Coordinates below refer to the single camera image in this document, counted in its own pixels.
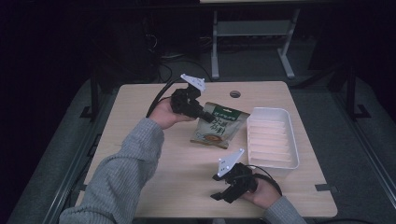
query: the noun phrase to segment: black equipment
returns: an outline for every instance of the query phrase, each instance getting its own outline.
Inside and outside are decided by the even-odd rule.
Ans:
[[[201,91],[189,83],[186,89],[177,89],[171,96],[171,106],[174,113],[183,114],[191,118],[200,118],[211,123],[215,116],[204,111],[196,98],[201,96]]]
[[[276,188],[279,194],[282,195],[282,190],[280,189],[280,186],[270,175],[253,174],[253,171],[241,162],[237,163],[233,167],[233,169],[231,169],[227,174],[223,175],[222,177],[219,177],[218,175],[213,175],[212,178],[216,181],[224,179],[227,184],[231,185],[223,192],[210,195],[211,198],[217,201],[223,199],[227,203],[232,203],[248,190],[251,192],[256,191],[257,183],[255,178],[260,178],[268,181]]]

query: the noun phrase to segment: white plastic part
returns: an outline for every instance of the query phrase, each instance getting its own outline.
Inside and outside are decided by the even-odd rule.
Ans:
[[[247,118],[249,165],[272,176],[286,176],[300,164],[289,112],[282,108],[255,107]]]
[[[200,91],[205,91],[205,79],[204,78],[190,77],[190,76],[187,76],[186,74],[183,74],[180,77],[183,78],[184,80],[186,80],[188,83],[190,83],[196,89],[198,89]]]
[[[239,148],[238,151],[235,153],[226,156],[224,158],[219,159],[219,172],[218,172],[218,177],[222,177],[225,174],[227,174],[231,169],[233,169],[233,166],[236,164],[236,162],[241,158],[242,154],[244,154],[245,150],[242,148]]]

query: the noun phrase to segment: green label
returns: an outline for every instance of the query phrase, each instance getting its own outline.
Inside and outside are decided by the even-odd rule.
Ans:
[[[218,118],[236,121],[239,115],[241,115],[241,111],[227,108],[221,105],[216,105],[215,109],[212,112],[212,115]]]

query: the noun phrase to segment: snack bag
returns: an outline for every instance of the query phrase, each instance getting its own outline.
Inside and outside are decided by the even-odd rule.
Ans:
[[[239,127],[249,116],[248,113],[210,102],[205,104],[204,111],[216,118],[211,123],[199,119],[190,141],[224,149],[228,148]]]

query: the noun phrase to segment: hand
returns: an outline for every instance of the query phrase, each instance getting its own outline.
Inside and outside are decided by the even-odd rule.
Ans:
[[[254,192],[246,192],[241,198],[256,204],[260,208],[268,209],[281,196],[276,188],[263,179],[256,178],[257,189]]]
[[[181,121],[192,121],[195,118],[190,118],[185,115],[175,114],[172,111],[171,107],[171,99],[163,99],[161,100],[157,106],[155,106],[151,115],[148,117],[149,119],[154,120],[158,123],[163,130],[172,127],[174,124]]]

